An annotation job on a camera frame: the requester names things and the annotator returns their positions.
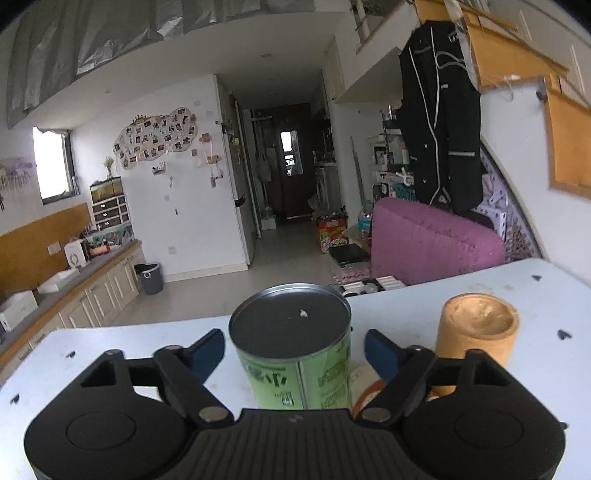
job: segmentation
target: wall socket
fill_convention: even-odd
[[[47,246],[47,251],[49,252],[50,255],[55,255],[60,250],[61,250],[61,245],[59,242],[55,242],[55,243]]]

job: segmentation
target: photo collage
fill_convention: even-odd
[[[170,115],[141,118],[125,127],[113,145],[119,164],[126,170],[140,161],[155,160],[165,152],[182,152],[197,136],[195,116],[180,107]]]

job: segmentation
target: countertop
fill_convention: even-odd
[[[521,327],[509,372],[560,421],[566,452],[554,480],[589,478],[591,455],[591,290],[543,260],[522,260],[445,280],[351,297],[353,331],[351,364],[363,362],[363,338],[378,329],[400,346],[435,346],[441,308],[447,299],[470,291],[490,293],[511,303]],[[228,335],[230,317],[185,320],[123,327],[62,329],[52,332],[33,350],[0,390],[0,478],[35,480],[23,437],[31,420],[72,380],[107,349],[123,350],[126,358],[145,358],[165,345],[189,346],[209,330],[225,334],[224,359],[205,383],[236,418],[243,408],[256,408],[255,397]],[[559,329],[572,334],[560,340]],[[74,357],[67,354],[75,351]],[[142,394],[157,397],[156,389]],[[10,403],[20,395],[18,403]]]
[[[113,249],[105,255],[93,258],[85,267],[80,270],[80,275],[68,282],[64,286],[63,290],[57,291],[55,293],[44,294],[38,297],[40,300],[38,300],[37,308],[31,312],[31,314],[26,316],[14,330],[11,330],[10,332],[4,332],[0,336],[0,355],[6,353],[10,346],[21,335],[23,335],[29,327],[31,327],[38,319],[49,312],[60,300],[72,293],[81,283],[95,275],[101,268],[103,268],[112,260],[118,258],[120,255],[132,249],[133,247],[137,247],[138,244],[140,244],[140,241],[132,240],[128,244],[122,245],[117,249]]]

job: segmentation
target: cardboard box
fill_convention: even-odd
[[[349,239],[344,235],[344,231],[347,229],[347,220],[345,218],[319,220],[317,227],[322,253],[328,253],[330,247],[338,247],[349,243]]]

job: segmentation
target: hallway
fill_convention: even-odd
[[[263,231],[247,271],[164,284],[154,296],[140,292],[113,325],[173,322],[230,315],[249,296],[285,283],[333,282],[332,259],[321,254],[309,220]]]

